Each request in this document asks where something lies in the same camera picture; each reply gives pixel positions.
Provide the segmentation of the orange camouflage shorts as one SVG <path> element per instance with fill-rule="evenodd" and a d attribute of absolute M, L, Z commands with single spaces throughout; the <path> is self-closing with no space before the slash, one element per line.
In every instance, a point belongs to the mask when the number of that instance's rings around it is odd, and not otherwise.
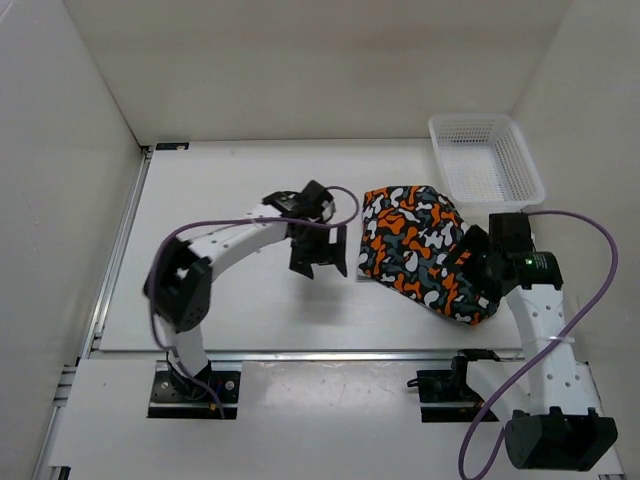
<path fill-rule="evenodd" d="M 475 326 L 494 316 L 462 272 L 463 253 L 447 257 L 469 229 L 454 203 L 429 185 L 385 186 L 364 193 L 358 273 L 435 314 Z"/>

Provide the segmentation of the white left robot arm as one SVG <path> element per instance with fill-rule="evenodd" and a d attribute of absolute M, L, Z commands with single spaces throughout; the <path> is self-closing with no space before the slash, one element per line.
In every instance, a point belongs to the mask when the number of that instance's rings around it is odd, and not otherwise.
<path fill-rule="evenodd" d="M 159 246 L 143 286 L 156 345 L 166 354 L 170 379 L 193 401 L 215 401 L 201 323 L 213 283 L 228 269 L 270 245 L 290 244 L 289 268 L 313 278 L 316 265 L 347 272 L 347 223 L 332 220 L 333 188 L 311 180 L 299 192 L 276 191 L 243 217 L 199 221 L 170 233 Z"/>

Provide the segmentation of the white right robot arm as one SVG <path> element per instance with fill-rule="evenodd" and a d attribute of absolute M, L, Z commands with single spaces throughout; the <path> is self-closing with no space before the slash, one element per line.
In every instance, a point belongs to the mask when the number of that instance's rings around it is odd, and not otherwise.
<path fill-rule="evenodd" d="M 567 319 L 557 258 L 536 249 L 530 218 L 525 212 L 494 213 L 486 229 L 470 227 L 452 252 L 483 297 L 507 303 L 524 355 L 515 372 L 490 351 L 454 358 L 450 390 L 460 399 L 482 400 L 459 449 L 461 478 L 468 476 L 465 457 L 472 436 L 488 414 L 501 424 L 495 446 L 521 470 L 589 471 L 618 438 L 614 419 L 600 415 L 585 391 L 569 340 L 612 284 L 617 245 L 602 225 L 596 227 L 610 247 L 609 272 L 594 297 Z"/>

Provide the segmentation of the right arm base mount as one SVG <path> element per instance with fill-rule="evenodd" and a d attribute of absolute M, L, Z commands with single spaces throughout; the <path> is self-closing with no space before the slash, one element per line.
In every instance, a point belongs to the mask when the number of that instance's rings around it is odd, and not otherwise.
<path fill-rule="evenodd" d="M 463 349 L 452 358 L 446 368 L 418 370 L 406 382 L 406 387 L 419 395 L 421 422 L 470 423 L 479 413 L 484 399 L 467 384 L 471 362 L 500 362 L 493 350 Z"/>

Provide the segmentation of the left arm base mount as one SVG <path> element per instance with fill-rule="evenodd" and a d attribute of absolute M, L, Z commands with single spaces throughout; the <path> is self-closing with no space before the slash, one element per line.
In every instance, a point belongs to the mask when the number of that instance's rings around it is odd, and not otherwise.
<path fill-rule="evenodd" d="M 238 414 L 241 372 L 215 370 L 209 376 L 209 386 L 218 395 L 223 413 L 213 397 L 202 387 L 189 391 L 180 386 L 173 369 L 166 362 L 157 362 L 150 389 L 147 417 L 151 419 L 235 420 Z"/>

